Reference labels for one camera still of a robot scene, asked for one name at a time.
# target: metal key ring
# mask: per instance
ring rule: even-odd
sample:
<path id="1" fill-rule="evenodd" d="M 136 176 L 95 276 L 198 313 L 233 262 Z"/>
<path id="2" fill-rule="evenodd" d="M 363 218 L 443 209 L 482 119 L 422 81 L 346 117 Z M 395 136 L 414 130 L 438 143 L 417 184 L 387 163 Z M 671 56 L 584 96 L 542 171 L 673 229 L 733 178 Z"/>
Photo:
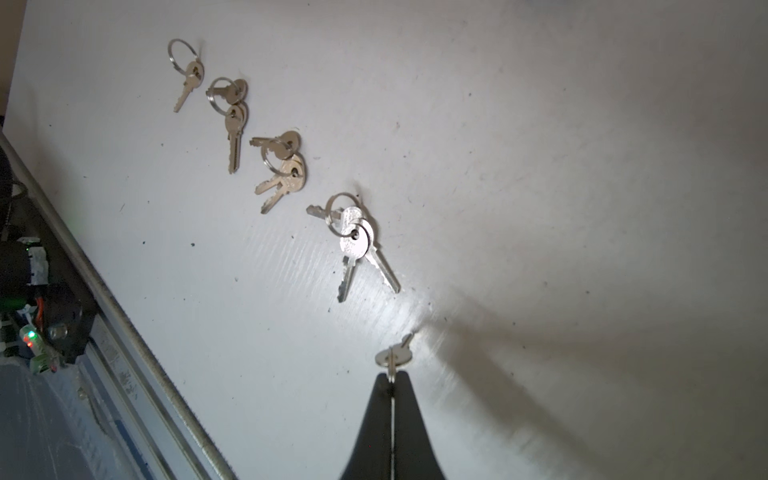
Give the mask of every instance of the metal key ring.
<path id="1" fill-rule="evenodd" d="M 226 81 L 230 82 L 230 83 L 232 84 L 232 86 L 233 86 L 233 87 L 235 87 L 235 91 L 237 92 L 237 97 L 238 97 L 238 99 L 237 99 L 237 101 L 236 101 L 236 102 L 234 102 L 234 103 L 237 103 L 237 102 L 239 102 L 239 101 L 242 101 L 242 100 L 243 100 L 243 99 L 240 97 L 240 96 L 242 95 L 242 93 L 243 93 L 243 90 L 241 90 L 241 89 L 240 89 L 240 87 L 238 87 L 238 86 L 237 86 L 237 84 L 236 84 L 235 82 L 231 81 L 231 80 L 230 80 L 229 78 L 227 78 L 227 77 L 219 77 L 219 78 L 217 78 L 216 80 L 214 80 L 214 81 L 212 81 L 212 82 L 210 83 L 210 87 L 208 87 L 208 89 L 205 91 L 205 96 L 206 96 L 206 97 L 208 97 L 208 101 L 210 102 L 210 105 L 211 105 L 211 106 L 214 108 L 214 110 L 215 110 L 215 111 L 217 111 L 217 112 L 219 112 L 220 114 L 222 114 L 224 117 L 226 117 L 226 116 L 227 116 L 227 113 L 226 113 L 226 111 L 222 110 L 222 109 L 221 109 L 221 107 L 219 107 L 219 106 L 216 104 L 216 98 L 214 98 L 214 93 L 213 93 L 213 88 L 214 88 L 214 85 L 215 85 L 215 84 L 216 84 L 216 83 L 217 83 L 219 80 L 226 80 Z"/>
<path id="2" fill-rule="evenodd" d="M 331 233 L 336 235 L 339 238 L 350 238 L 355 234 L 355 231 L 349 232 L 347 235 L 343 233 L 339 233 L 335 228 L 333 228 L 333 218 L 331 218 L 331 209 L 333 208 L 333 202 L 336 201 L 337 198 L 341 197 L 349 197 L 352 199 L 353 202 L 355 202 L 355 205 L 358 208 L 362 208 L 360 205 L 360 202 L 357 201 L 357 197 L 355 197 L 352 194 L 348 194 L 347 192 L 342 192 L 340 194 L 333 195 L 331 198 L 328 199 L 328 203 L 326 204 L 326 225 L 328 225 L 328 228 L 331 230 Z"/>
<path id="3" fill-rule="evenodd" d="M 291 177 L 292 174 L 281 172 L 280 170 L 277 170 L 275 167 L 273 167 L 272 164 L 270 163 L 269 158 L 267 158 L 267 155 L 266 155 L 267 147 L 269 147 L 269 145 L 272 143 L 281 145 L 283 148 L 286 149 L 286 151 L 289 152 L 288 156 L 285 158 L 278 157 L 277 154 L 275 154 L 275 157 L 278 157 L 280 160 L 288 160 L 289 158 L 291 158 L 293 155 L 296 154 L 293 147 L 291 147 L 287 142 L 284 142 L 280 140 L 278 137 L 275 137 L 261 144 L 261 159 L 264 161 L 264 164 L 266 165 L 266 167 L 269 168 L 273 174 L 278 175 L 280 177 Z"/>
<path id="4" fill-rule="evenodd" d="M 185 44 L 187 46 L 187 48 L 190 49 L 190 51 L 192 52 L 192 55 L 194 55 L 194 60 L 197 63 L 202 63 L 202 62 L 200 61 L 200 57 L 197 55 L 197 52 L 194 50 L 194 48 L 192 48 L 192 45 L 186 43 L 181 38 L 174 38 L 173 40 L 169 41 L 168 42 L 168 58 L 170 59 L 170 62 L 171 62 L 171 64 L 173 64 L 173 66 L 176 69 L 176 71 L 186 77 L 187 76 L 187 71 L 184 70 L 182 67 L 180 67 L 178 63 L 176 63 L 176 58 L 174 58 L 174 53 L 170 49 L 171 47 L 174 46 L 174 43 L 176 43 L 177 41 L 180 41 L 181 43 Z"/>

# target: key ring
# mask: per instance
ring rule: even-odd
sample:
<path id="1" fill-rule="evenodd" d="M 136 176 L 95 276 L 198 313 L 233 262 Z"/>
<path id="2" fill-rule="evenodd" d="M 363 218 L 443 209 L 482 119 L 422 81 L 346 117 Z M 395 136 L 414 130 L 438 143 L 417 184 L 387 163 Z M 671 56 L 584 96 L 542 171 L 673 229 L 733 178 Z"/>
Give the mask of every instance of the key ring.
<path id="1" fill-rule="evenodd" d="M 333 202 L 336 201 L 336 199 L 341 197 L 341 196 L 351 198 L 352 201 L 355 202 L 355 205 L 358 208 L 362 208 L 362 206 L 360 205 L 360 202 L 357 201 L 357 197 L 355 197 L 354 195 L 348 194 L 347 192 L 342 192 L 340 194 L 336 194 L 336 195 L 332 196 L 331 198 L 329 198 L 328 199 L 328 203 L 326 204 L 326 212 L 325 212 L 326 213 L 326 225 L 328 225 L 328 228 L 331 230 L 331 233 L 333 233 L 337 237 L 339 237 L 339 238 L 350 238 L 350 237 L 352 237 L 354 235 L 354 230 L 349 232 L 347 235 L 345 235 L 343 233 L 339 233 L 335 228 L 333 228 L 333 218 L 331 218 L 331 209 L 333 208 Z"/>
<path id="2" fill-rule="evenodd" d="M 214 108 L 214 110 L 219 112 L 220 114 L 222 114 L 224 117 L 226 117 L 227 116 L 226 111 L 222 110 L 221 107 L 219 107 L 219 105 L 216 104 L 216 98 L 214 98 L 214 85 L 219 80 L 226 80 L 226 81 L 230 82 L 230 84 L 232 84 L 232 86 L 235 88 L 235 91 L 237 92 L 237 100 L 235 102 L 233 102 L 232 104 L 236 104 L 236 103 L 238 103 L 238 102 L 243 100 L 243 96 L 242 95 L 245 92 L 245 90 L 243 90 L 240 87 L 238 87 L 235 82 L 231 81 L 227 77 L 219 77 L 219 78 L 217 78 L 216 80 L 214 80 L 214 81 L 212 81 L 210 83 L 210 87 L 208 87 L 208 89 L 205 91 L 205 96 L 208 97 L 208 101 L 210 102 L 210 105 Z"/>
<path id="3" fill-rule="evenodd" d="M 266 167 L 269 168 L 270 171 L 275 175 L 278 175 L 280 177 L 291 177 L 292 174 L 281 172 L 280 170 L 277 170 L 275 167 L 273 167 L 272 164 L 270 163 L 270 160 L 269 158 L 267 158 L 267 155 L 266 155 L 267 147 L 269 147 L 270 144 L 278 144 L 283 148 L 285 148 L 286 151 L 288 152 L 288 155 L 285 158 L 279 157 L 277 154 L 275 154 L 275 157 L 278 157 L 280 160 L 288 160 L 289 158 L 291 158 L 293 155 L 296 154 L 295 150 L 287 142 L 280 140 L 278 137 L 271 138 L 269 141 L 265 141 L 263 144 L 261 144 L 261 159 L 264 161 L 264 164 L 266 165 Z"/>
<path id="4" fill-rule="evenodd" d="M 170 59 L 170 62 L 171 64 L 173 64 L 176 71 L 186 77 L 187 71 L 184 70 L 182 67 L 180 67 L 178 63 L 176 63 L 176 58 L 174 58 L 174 53 L 171 51 L 171 47 L 173 47 L 174 43 L 176 43 L 177 41 L 180 41 L 181 43 L 185 44 L 187 48 L 190 49 L 190 51 L 192 52 L 192 55 L 194 55 L 194 60 L 197 63 L 202 63 L 202 62 L 200 61 L 200 57 L 197 55 L 197 52 L 194 50 L 194 48 L 192 48 L 192 45 L 186 43 L 181 38 L 174 38 L 173 40 L 169 41 L 168 42 L 168 58 Z"/>

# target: white table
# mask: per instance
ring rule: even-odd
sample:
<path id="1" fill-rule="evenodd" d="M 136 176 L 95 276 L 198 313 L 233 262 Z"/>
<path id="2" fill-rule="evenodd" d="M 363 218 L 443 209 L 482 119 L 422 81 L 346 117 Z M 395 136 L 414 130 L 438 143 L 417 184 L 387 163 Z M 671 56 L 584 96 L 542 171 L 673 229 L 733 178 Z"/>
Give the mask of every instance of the white table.
<path id="1" fill-rule="evenodd" d="M 336 478 L 374 355 L 415 328 L 449 478 L 762 478 L 766 22 L 760 0 L 31 0 L 5 133 L 241 478 Z M 174 37 L 206 70 L 178 114 Z M 250 83 L 234 175 L 221 75 Z M 247 139 L 289 129 L 306 187 L 260 215 Z M 336 302 L 304 209 L 340 191 L 399 295 L 363 264 Z"/>

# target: white surface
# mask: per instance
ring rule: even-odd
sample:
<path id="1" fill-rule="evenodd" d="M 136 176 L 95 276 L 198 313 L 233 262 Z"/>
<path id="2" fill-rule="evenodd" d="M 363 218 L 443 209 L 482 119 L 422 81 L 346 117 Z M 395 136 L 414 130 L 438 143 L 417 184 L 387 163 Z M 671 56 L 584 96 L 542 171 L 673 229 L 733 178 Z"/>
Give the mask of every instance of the white surface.
<path id="1" fill-rule="evenodd" d="M 766 13 L 34 0 L 5 132 L 241 478 L 336 478 L 417 326 L 449 478 L 764 478 Z M 177 36 L 249 81 L 245 138 L 302 134 L 268 215 L 204 88 L 173 113 Z M 342 190 L 399 295 L 363 264 L 336 302 L 304 209 Z"/>

